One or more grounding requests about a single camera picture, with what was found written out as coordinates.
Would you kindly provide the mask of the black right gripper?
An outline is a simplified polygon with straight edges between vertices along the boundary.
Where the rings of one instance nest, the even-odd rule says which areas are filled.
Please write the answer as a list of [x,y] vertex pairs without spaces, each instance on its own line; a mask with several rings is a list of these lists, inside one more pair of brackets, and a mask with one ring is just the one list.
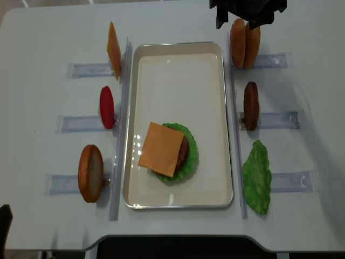
[[228,13],[232,13],[248,21],[249,28],[255,29],[274,22],[274,13],[284,12],[286,0],[209,0],[210,9],[216,7],[216,28],[220,29],[229,21]]

